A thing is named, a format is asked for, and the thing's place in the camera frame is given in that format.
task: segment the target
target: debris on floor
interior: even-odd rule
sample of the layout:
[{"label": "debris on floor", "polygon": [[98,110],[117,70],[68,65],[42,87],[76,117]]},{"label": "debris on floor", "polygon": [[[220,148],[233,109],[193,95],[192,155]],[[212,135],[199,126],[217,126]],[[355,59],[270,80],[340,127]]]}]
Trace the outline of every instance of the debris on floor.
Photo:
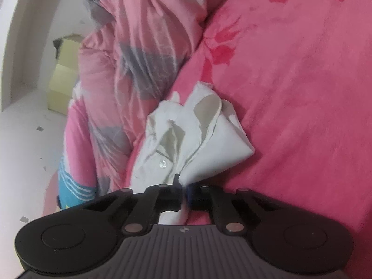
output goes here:
[{"label": "debris on floor", "polygon": [[23,223],[28,223],[30,221],[30,219],[28,219],[27,217],[22,216],[20,221],[22,221]]}]

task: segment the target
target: yellow cardboard box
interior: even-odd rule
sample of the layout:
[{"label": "yellow cardboard box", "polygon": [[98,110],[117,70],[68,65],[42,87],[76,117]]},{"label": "yellow cardboard box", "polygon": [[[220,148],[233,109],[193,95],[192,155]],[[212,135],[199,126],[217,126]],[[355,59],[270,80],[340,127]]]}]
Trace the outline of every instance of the yellow cardboard box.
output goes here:
[{"label": "yellow cardboard box", "polygon": [[78,77],[78,53],[83,37],[77,34],[64,37],[57,53],[57,65],[49,82],[48,108],[67,115],[72,89]]}]

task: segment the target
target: logo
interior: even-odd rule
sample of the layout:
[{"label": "logo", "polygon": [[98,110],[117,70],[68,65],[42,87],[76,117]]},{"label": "logo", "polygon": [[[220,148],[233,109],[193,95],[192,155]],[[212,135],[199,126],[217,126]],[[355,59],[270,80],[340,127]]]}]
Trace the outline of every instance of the logo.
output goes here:
[{"label": "logo", "polygon": [[189,230],[190,230],[189,228],[187,228],[187,227],[184,226],[183,228],[180,229],[180,232],[182,232],[183,234],[185,234],[185,233],[187,233]]}]

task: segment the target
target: bed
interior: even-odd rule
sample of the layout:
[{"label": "bed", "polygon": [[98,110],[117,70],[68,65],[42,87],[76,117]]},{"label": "bed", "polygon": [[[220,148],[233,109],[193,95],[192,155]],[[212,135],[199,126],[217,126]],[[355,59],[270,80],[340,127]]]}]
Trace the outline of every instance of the bed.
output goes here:
[{"label": "bed", "polygon": [[341,222],[355,242],[345,271],[371,277],[372,0],[86,1],[97,30],[80,50],[63,208],[128,187],[147,115],[203,81],[256,150],[213,183]]}]

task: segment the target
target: blue fabric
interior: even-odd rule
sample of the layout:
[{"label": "blue fabric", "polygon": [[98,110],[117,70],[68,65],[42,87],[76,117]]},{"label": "blue fabric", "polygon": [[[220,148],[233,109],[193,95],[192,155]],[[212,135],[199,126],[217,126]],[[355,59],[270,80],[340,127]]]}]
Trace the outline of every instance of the blue fabric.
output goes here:
[{"label": "blue fabric", "polygon": [[96,188],[75,182],[65,170],[64,157],[58,168],[58,193],[61,208],[67,209],[91,201],[96,197]]}]

